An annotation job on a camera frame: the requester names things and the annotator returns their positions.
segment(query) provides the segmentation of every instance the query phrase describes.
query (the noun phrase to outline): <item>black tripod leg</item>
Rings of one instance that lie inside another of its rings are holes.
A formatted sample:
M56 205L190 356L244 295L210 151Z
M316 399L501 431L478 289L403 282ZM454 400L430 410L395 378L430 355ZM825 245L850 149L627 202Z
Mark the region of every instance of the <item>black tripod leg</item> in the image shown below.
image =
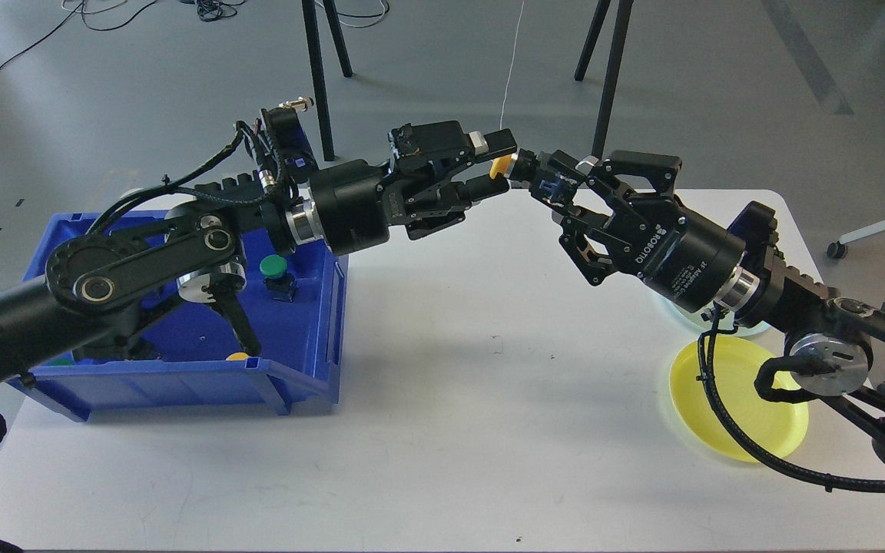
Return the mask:
M330 34L333 35L336 56L340 58L340 69L344 77L351 78L354 76L354 70L350 67L347 45L343 42L343 28L340 27L340 20L336 18L336 5L333 0L323 0L323 10L326 11L326 20L330 22Z
M323 78L323 53L320 52L320 29L317 27L317 7L313 0L303 0L303 22L306 24L306 46L310 52L310 70L313 73L313 94L317 101L317 119L320 119L320 143L323 159L333 161L333 130L330 129L330 110L326 105L326 80Z
M593 155L603 158L603 147L607 143L607 128L614 110L614 96L617 94L617 80L621 74L621 59L624 57L626 29L630 24L630 9L633 0L621 0L617 4L617 24L614 25L614 39L610 43L610 61L607 62L607 78L603 83L603 98L600 99L600 113L596 118L596 133L593 135Z
M589 24L589 34L586 35L586 43L582 46L582 53L579 54L579 65L575 66L576 81L582 81L586 78L586 69L589 68L589 59L593 57L593 49L596 48L596 41L600 38L600 31L603 29L603 21L607 18L607 10L610 9L610 0L599 0L596 3L596 12L593 13L593 21Z

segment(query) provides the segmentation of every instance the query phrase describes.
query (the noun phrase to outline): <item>chair wheel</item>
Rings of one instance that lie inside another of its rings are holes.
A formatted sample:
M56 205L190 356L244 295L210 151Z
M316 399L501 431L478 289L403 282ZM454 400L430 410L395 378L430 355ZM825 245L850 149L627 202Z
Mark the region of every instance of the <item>chair wheel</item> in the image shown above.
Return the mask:
M825 255L832 259L843 259L847 254L849 254L849 246L839 242L829 244L828 250L825 252Z

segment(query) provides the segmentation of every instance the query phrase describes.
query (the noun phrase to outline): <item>blue plastic bin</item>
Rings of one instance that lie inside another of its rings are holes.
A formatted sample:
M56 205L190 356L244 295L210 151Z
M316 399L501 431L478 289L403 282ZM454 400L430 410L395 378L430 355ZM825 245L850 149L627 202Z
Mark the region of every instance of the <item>blue plastic bin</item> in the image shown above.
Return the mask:
M56 214L29 264L25 280L43 274L57 245L84 234L97 214ZM162 220L165 211L133 211L114 228ZM274 253L266 231L243 235L248 286L238 299L261 342L259 357L225 361L240 350L230 326L205 305L187 303L144 333L161 354L155 361L84 359L32 370L36 387L9 382L25 395L73 420L84 422L102 409L158 406L219 406L267 403L288 414L292 402L322 396L340 399L340 347L347 256L335 257L324 242L301 246L289 258L299 290L295 301L271 298L257 264ZM176 293L169 283L162 297ZM152 294L145 303L155 304Z

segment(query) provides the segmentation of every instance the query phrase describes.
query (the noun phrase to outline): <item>green cap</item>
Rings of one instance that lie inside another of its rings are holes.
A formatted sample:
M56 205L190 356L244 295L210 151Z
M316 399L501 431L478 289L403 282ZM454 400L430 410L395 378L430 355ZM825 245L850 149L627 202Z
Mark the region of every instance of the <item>green cap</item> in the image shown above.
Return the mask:
M266 279L276 279L277 277L281 277L282 274L285 274L285 269L287 269L288 266L289 263L285 261L284 257L271 254L261 260L261 263L259 263L259 270L261 270L261 276L266 277Z

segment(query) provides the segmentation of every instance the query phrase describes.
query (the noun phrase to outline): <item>black cable on floor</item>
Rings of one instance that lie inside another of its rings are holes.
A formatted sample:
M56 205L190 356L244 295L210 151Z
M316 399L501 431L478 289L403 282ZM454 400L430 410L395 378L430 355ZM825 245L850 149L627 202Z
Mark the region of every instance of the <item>black cable on floor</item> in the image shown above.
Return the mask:
M130 22L132 22L134 18L138 17L138 14L143 13L145 10L148 9L148 7L150 7L152 4L157 3L158 1L159 0L152 0L150 3L145 4L143 7L138 8L138 11L132 14L132 17L128 18L128 20L126 22L123 22L123 24L115 25L115 27L96 28L91 27L91 25L88 24L88 16L84 13L85 7L87 7L88 0L84 0L83 2L81 2L81 22L84 22L84 26L91 29L92 31L115 31L115 29L123 28L125 27L125 25L130 24Z
M81 4L78 4L78 7L75 8L75 10L78 10L78 9L83 10L83 9L84 9L84 4L85 4L85 2L87 2L87 0L81 0ZM15 54L13 57L11 57L10 59L7 59L5 62L3 62L2 65L0 65L0 71L2 71L2 68L3 68L3 67L9 65L9 62L11 62L11 61L13 61L14 59L20 57L22 54L29 52L29 50L34 49L36 46L39 46L39 43L40 43L40 42L46 41L47 38L50 38L50 36L52 36L52 35L54 34L54 32L58 31L58 29L59 29L60 27L63 27L63 25L64 25L65 22L69 22L69 21L70 21L70 18L71 18L71 17L74 17L74 14L76 14L76 13L77 13L76 11L71 12L69 15L67 15L66 18L64 18L64 21L60 22L59 25L56 25L56 27L53 28L53 31L47 32L47 34L46 34L46 35L43 35L43 38L40 38L39 41L36 41L36 42L32 43L32 45L29 45L25 50L22 50L20 53Z

